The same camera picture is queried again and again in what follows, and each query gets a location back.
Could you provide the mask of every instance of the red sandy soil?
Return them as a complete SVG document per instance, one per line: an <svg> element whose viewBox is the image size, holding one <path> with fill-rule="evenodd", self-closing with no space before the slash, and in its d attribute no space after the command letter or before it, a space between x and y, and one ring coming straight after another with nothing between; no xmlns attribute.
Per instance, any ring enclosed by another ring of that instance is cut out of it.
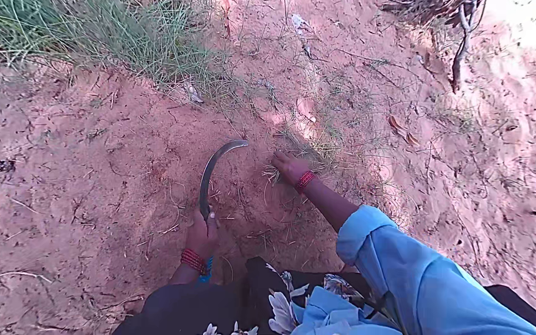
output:
<svg viewBox="0 0 536 335"><path fill-rule="evenodd" d="M273 150L319 143L338 150L320 176L333 189L536 307L536 38L522 34L536 13L518 5L510 21L500 2L458 95L457 32L404 26L359 0L230 2L230 36L211 32L244 83L230 104L196 106L121 72L0 68L0 160L14 165L0 172L0 334L103 334L141 308L178 265L208 158L237 138L249 147L219 161L210 190L217 283L258 255L341 268L317 210L262 175ZM309 23L301 34L292 14Z"/></svg>

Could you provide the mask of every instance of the black fabric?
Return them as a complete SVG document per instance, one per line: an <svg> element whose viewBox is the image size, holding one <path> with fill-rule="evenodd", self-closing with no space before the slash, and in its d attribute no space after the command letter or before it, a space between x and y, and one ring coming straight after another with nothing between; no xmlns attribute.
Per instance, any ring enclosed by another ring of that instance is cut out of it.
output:
<svg viewBox="0 0 536 335"><path fill-rule="evenodd" d="M262 258L249 259L245 265L247 277L229 285L190 283L161 287L148 296L140 314L126 318L113 334L199 335L206 331L209 323L218 327L218 333L230 334L235 321L243 330L258 326L259 335L276 334L268 326L268 320L274 317L268 296L270 290L282 292L290 301L287 287L279 274L266 267ZM305 295L293 298L297 305L304 306L305 296L314 287L324 285L325 274L289 272L295 288L309 284ZM363 297L370 297L371 289L360 274L333 274L345 279ZM536 310L514 291L502 285L486 289L501 304L536 326Z"/></svg>
<svg viewBox="0 0 536 335"><path fill-rule="evenodd" d="M516 292L504 285L487 286L485 289L499 303L536 327L536 310L522 300Z"/></svg>

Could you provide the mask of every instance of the red bangle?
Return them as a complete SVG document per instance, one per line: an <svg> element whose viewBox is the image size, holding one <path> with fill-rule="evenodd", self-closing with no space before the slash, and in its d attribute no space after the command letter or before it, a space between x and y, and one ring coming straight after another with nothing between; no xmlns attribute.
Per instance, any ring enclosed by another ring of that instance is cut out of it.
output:
<svg viewBox="0 0 536 335"><path fill-rule="evenodd" d="M206 274L206 262L195 251L187 248L181 253L181 262L191 266L199 274Z"/></svg>
<svg viewBox="0 0 536 335"><path fill-rule="evenodd" d="M297 185L295 185L295 189L299 193L303 193L303 189L309 184L309 182L316 177L315 174L313 174L312 171L305 171L303 173L303 176L299 178L299 181L297 182Z"/></svg>

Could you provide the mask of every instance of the green grass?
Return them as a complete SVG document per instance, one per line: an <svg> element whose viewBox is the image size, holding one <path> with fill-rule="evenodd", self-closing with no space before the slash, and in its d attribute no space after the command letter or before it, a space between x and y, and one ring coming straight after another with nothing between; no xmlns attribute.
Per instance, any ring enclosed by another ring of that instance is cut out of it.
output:
<svg viewBox="0 0 536 335"><path fill-rule="evenodd" d="M69 1L0 0L0 63L118 66L161 91L188 81L210 92L225 80L210 68L218 55L197 42L207 9L195 11L187 0Z"/></svg>

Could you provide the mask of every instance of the sickle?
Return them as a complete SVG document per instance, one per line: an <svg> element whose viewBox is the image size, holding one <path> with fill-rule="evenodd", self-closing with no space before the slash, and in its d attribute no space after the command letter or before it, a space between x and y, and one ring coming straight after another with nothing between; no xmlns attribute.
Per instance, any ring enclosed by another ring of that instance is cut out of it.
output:
<svg viewBox="0 0 536 335"><path fill-rule="evenodd" d="M210 214L210 205L208 204L208 183L210 183L210 175L212 175L212 170L214 170L216 161L231 149L246 146L248 146L248 142L244 140L230 141L220 147L220 149L210 157L208 164L206 164L206 168L202 174L202 182L199 184L199 211L202 213L204 221L208 220L208 215Z"/></svg>

